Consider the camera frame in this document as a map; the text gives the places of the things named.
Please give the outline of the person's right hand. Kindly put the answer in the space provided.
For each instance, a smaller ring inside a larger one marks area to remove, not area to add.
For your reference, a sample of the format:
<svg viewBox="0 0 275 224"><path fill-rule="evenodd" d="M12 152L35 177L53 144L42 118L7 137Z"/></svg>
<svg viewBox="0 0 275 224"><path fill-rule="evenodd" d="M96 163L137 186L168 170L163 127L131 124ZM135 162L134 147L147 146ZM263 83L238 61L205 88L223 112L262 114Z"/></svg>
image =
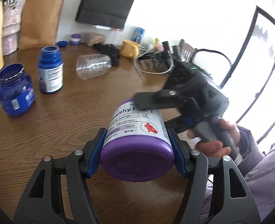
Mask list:
<svg viewBox="0 0 275 224"><path fill-rule="evenodd" d="M240 142L240 130L236 123L226 121L224 119L219 120L219 125L222 129L227 130L230 133L231 139L234 141L237 147ZM224 147L221 141L204 142L200 140L195 145L195 149L205 154L207 157L221 158L224 155L231 153L230 147Z"/></svg>

